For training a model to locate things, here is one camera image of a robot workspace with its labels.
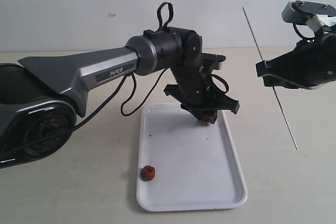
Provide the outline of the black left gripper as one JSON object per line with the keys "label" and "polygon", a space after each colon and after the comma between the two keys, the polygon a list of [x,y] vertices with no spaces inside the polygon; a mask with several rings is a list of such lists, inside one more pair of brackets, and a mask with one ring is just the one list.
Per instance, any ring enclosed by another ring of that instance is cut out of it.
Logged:
{"label": "black left gripper", "polygon": [[210,124],[217,120],[218,110],[229,110],[236,114],[239,101],[226,95],[227,82],[199,67],[174,66],[170,68],[176,84],[168,84],[164,93],[170,95],[181,104],[181,108],[189,111],[197,120],[202,121],[202,115],[208,115]]}

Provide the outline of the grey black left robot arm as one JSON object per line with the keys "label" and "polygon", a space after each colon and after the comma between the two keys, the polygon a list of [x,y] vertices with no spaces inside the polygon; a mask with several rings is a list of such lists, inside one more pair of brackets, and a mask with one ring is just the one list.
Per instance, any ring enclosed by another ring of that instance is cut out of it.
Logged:
{"label": "grey black left robot arm", "polygon": [[88,94],[114,79],[171,70],[176,83],[164,93],[198,120],[215,123],[219,110],[237,113],[239,102],[218,88],[213,70],[225,56],[202,51],[195,31],[146,30],[124,47],[81,54],[30,56],[1,64],[1,168],[43,159],[91,120]]}

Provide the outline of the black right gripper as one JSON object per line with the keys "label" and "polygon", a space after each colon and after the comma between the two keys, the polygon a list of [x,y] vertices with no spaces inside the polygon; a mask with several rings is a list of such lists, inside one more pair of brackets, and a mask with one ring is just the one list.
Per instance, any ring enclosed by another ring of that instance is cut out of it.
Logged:
{"label": "black right gripper", "polygon": [[297,46],[274,59],[256,64],[266,87],[314,89],[335,81],[335,34]]}

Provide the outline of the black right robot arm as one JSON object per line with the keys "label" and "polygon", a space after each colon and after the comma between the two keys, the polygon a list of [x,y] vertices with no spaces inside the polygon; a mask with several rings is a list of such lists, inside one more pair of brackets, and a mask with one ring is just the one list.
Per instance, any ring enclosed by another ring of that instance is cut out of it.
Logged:
{"label": "black right robot arm", "polygon": [[257,76],[266,87],[316,89],[335,81],[335,33],[307,42],[274,59],[256,64]]}

